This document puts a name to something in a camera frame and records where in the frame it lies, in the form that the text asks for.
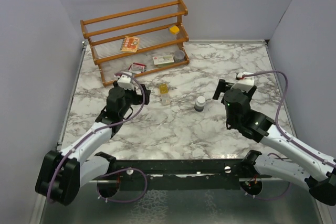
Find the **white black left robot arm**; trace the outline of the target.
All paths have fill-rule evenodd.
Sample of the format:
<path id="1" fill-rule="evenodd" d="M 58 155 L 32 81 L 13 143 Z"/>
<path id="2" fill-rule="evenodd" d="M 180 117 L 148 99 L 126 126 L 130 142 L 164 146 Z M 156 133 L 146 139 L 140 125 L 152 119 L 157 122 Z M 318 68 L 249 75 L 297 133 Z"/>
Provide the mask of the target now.
<path id="1" fill-rule="evenodd" d="M 79 189 L 92 179 L 100 176 L 110 179 L 115 175 L 114 157 L 94 152 L 111 140 L 123 123 L 137 115 L 126 115 L 134 105 L 144 107 L 149 104 L 151 90 L 144 84 L 138 87 L 140 94 L 135 88 L 124 89 L 114 83 L 109 90 L 106 105 L 92 127 L 63 150 L 49 151 L 45 155 L 35 185 L 36 193 L 67 206 L 74 201 Z"/>

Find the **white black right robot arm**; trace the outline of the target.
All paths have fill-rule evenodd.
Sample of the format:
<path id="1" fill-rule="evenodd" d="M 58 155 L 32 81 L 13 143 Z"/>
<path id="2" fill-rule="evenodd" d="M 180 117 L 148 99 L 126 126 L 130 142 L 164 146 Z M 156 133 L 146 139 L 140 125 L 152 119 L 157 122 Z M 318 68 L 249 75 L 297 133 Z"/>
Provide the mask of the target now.
<path id="1" fill-rule="evenodd" d="M 274 159 L 258 151 L 250 151 L 241 164 L 246 177 L 269 175 L 306 189 L 316 200 L 335 205 L 335 158 L 324 154 L 277 127 L 275 121 L 250 107 L 256 90 L 254 81 L 240 79 L 237 83 L 220 79 L 214 100 L 220 94 L 226 110 L 227 129 L 264 144 L 284 154 L 289 161 Z"/>

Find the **white pill bottle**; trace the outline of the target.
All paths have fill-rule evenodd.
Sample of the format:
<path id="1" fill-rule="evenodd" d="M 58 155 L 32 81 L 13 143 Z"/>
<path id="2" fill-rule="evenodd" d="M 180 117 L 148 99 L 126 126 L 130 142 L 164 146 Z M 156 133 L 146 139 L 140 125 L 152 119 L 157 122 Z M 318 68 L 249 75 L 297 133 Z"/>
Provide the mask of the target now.
<path id="1" fill-rule="evenodd" d="M 204 110 L 205 103 L 206 103 L 206 99 L 203 96 L 198 96 L 195 99 L 194 109 L 197 112 L 202 112 Z"/>

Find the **yellow clear pill organizer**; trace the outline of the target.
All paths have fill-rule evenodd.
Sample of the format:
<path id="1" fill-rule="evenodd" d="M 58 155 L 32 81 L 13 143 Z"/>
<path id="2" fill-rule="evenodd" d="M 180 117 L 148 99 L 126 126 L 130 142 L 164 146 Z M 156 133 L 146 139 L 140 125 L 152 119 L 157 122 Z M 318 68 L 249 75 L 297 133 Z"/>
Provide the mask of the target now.
<path id="1" fill-rule="evenodd" d="M 161 96 L 161 101 L 163 105 L 170 105 L 170 95 L 169 95 L 169 89 L 166 83 L 159 85 L 159 92 Z"/>

